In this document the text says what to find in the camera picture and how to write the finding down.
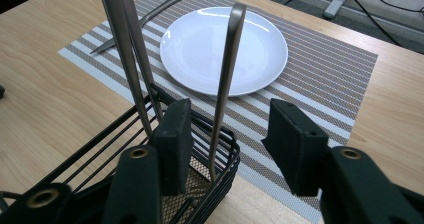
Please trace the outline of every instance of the white plate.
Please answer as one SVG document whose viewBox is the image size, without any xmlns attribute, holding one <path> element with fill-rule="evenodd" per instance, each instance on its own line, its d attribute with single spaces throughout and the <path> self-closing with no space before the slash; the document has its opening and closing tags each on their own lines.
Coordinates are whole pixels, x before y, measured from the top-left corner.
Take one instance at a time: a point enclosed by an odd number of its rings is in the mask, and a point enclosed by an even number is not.
<svg viewBox="0 0 424 224">
<path fill-rule="evenodd" d="M 230 11 L 230 7 L 201 9 L 169 26 L 160 43 L 160 56 L 175 80 L 194 91 L 217 95 Z M 281 32 L 247 11 L 229 95 L 268 86 L 286 66 L 287 53 Z"/>
</svg>

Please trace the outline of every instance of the striped placemat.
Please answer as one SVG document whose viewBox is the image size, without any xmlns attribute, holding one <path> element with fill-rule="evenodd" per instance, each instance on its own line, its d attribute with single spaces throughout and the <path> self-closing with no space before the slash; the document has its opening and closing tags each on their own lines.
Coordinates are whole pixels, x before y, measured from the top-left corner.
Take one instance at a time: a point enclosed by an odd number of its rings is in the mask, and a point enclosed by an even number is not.
<svg viewBox="0 0 424 224">
<path fill-rule="evenodd" d="M 137 0 L 139 16 L 164 1 Z M 182 87 L 168 75 L 159 56 L 160 40 L 166 28 L 186 13 L 233 4 L 234 0 L 183 0 L 155 17 L 143 29 L 155 81 L 177 99 L 190 98 L 193 107 L 208 117 L 214 112 L 215 99 Z M 281 30 L 288 44 L 289 58 L 285 70 L 271 85 L 256 93 L 229 99 L 224 122 L 236 133 L 241 147 L 238 175 L 305 219 L 317 223 L 321 217 L 319 197 L 291 195 L 280 170 L 261 144 L 268 127 L 269 101 L 279 98 L 296 104 L 330 135 L 330 146 L 345 145 L 377 55 L 260 9 L 248 9 L 267 18 Z M 111 37 L 105 21 L 59 53 L 133 102 L 116 49 L 109 49 L 101 55 L 89 54 Z"/>
</svg>

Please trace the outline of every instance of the wooden tabletop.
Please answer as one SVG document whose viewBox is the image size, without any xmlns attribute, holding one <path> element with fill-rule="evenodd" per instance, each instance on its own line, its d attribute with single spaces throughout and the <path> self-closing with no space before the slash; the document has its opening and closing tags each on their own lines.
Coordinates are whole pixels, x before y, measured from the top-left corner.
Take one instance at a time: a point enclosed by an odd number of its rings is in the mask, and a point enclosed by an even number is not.
<svg viewBox="0 0 424 224">
<path fill-rule="evenodd" d="M 424 194 L 424 56 L 268 0 L 238 0 L 378 54 L 348 145 Z M 0 15 L 0 190 L 23 193 L 131 104 L 58 50 L 106 20 L 101 0 L 30 0 Z M 237 177 L 210 223 L 305 223 Z"/>
</svg>

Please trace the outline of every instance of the cutlery basket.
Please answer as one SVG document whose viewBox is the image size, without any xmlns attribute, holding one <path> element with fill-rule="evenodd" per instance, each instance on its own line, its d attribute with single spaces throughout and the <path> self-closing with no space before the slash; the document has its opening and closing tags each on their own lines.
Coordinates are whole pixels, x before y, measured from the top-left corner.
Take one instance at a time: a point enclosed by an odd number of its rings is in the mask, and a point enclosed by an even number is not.
<svg viewBox="0 0 424 224">
<path fill-rule="evenodd" d="M 164 112 L 166 112 L 166 107 L 174 102 L 175 99 L 157 86 L 152 88 L 157 91 L 157 100 L 161 103 Z M 145 98 L 145 103 L 147 110 L 152 109 L 149 97 Z M 155 125 L 156 119 L 156 116 L 150 118 L 152 126 Z M 205 222 L 230 190 L 240 162 L 240 149 L 236 143 L 235 135 L 230 130 L 224 127 L 221 128 L 217 154 L 214 160 L 218 178 L 216 181 L 211 182 L 208 172 L 208 155 L 209 140 L 213 126 L 212 121 L 192 111 L 191 125 L 194 145 L 186 183 L 187 194 L 162 196 L 163 223 Z M 134 106 L 82 146 L 26 194 L 45 190 L 46 187 L 58 183 L 63 186 L 69 186 L 71 187 L 69 191 L 70 198 L 67 199 L 67 202 L 70 202 L 70 204 L 68 203 L 66 208 L 52 204 L 51 213 L 54 213 L 54 215 L 63 213 L 63 215 L 66 215 L 66 222 L 69 223 L 102 222 L 101 217 L 104 205 L 111 181 L 114 178 L 119 156 L 129 147 L 147 144 L 148 138 L 143 135 L 143 132 L 144 129 L 140 124 L 140 117 Z M 201 185 L 208 185 L 208 189 L 203 192 L 196 192 L 196 187 Z M 12 219 L 8 220 L 18 220 L 13 219 L 13 216 L 16 215 L 16 218 L 18 216 L 28 216 L 31 219 L 27 220 L 32 220 L 32 222 L 39 220 L 43 223 L 54 223 L 54 221 L 51 221 L 52 217 L 49 217 L 46 212 L 37 213 L 34 209 L 28 207 L 29 201 L 22 200 L 25 199 L 26 194 L 0 193 L 0 207 L 2 209 L 0 222 L 2 222 L 2 216 L 3 218 L 6 216 L 8 218 L 12 217 Z M 6 199 L 10 199 L 14 203 L 8 206 Z"/>
</svg>

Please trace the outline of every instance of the black cable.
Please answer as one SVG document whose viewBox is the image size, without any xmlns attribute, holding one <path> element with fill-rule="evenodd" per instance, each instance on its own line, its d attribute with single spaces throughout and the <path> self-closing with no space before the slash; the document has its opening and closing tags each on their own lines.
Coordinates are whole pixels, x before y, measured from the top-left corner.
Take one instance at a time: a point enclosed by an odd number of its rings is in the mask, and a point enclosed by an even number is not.
<svg viewBox="0 0 424 224">
<path fill-rule="evenodd" d="M 289 4 L 293 0 L 288 0 L 284 3 L 284 5 Z M 395 45 L 403 47 L 399 42 L 397 42 L 386 30 L 384 30 L 383 27 L 378 24 L 378 22 L 371 16 L 371 14 L 362 6 L 361 3 L 359 3 L 358 0 L 353 0 L 358 4 L 358 6 L 364 11 L 364 13 L 371 19 L 371 21 L 380 29 L 381 32 L 383 32 L 384 35 L 386 35 Z"/>
<path fill-rule="evenodd" d="M 408 9 L 408 8 L 404 8 L 404 7 L 400 7 L 400 6 L 395 6 L 395 5 L 390 4 L 390 3 L 388 3 L 388 2 L 386 2 L 384 0 L 379 0 L 379 1 L 381 1 L 382 3 L 384 3 L 384 4 L 388 5 L 388 6 L 391 6 L 391 7 L 394 7 L 394 8 L 398 8 L 398 9 L 401 9 L 401 10 L 404 10 L 404 11 L 410 11 L 410 12 L 421 12 L 422 13 L 423 8 L 424 8 L 424 7 L 421 8 L 421 10 L 412 10 L 412 9 Z"/>
</svg>

